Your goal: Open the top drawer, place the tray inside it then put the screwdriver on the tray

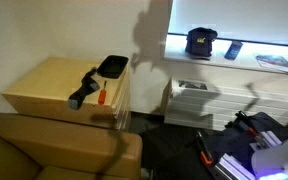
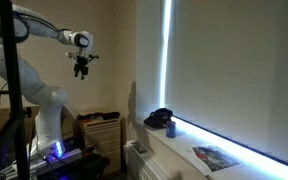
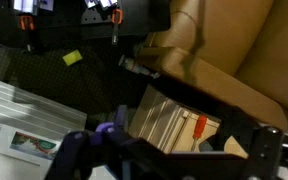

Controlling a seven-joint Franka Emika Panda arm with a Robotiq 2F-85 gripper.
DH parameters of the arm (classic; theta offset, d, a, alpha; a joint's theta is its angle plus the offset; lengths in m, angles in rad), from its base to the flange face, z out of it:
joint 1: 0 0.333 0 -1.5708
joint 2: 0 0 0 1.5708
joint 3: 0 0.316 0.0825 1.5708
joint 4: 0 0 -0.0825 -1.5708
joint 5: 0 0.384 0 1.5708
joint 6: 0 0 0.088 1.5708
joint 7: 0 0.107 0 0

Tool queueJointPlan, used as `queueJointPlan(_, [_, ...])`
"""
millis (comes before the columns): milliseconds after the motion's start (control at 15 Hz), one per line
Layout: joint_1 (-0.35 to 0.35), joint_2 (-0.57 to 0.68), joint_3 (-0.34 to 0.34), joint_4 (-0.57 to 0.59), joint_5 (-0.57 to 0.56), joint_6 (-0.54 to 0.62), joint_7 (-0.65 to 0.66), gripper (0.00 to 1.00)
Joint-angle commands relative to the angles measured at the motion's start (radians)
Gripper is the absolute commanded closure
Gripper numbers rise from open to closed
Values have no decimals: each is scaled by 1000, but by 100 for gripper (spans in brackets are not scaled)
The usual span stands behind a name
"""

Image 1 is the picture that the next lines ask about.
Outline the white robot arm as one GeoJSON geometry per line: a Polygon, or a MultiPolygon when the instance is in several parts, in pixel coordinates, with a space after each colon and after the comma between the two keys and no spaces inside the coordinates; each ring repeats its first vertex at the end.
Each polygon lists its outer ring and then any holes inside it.
{"type": "Polygon", "coordinates": [[[278,173],[288,175],[288,140],[280,145],[255,151],[251,165],[257,179],[278,173]]]}

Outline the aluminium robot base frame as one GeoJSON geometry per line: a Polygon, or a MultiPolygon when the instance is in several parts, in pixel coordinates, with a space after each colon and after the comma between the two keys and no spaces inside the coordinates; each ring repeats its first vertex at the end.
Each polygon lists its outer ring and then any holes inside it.
{"type": "Polygon", "coordinates": [[[252,155],[281,144],[272,131],[216,136],[211,143],[216,159],[214,169],[226,180],[255,180],[252,155]]]}

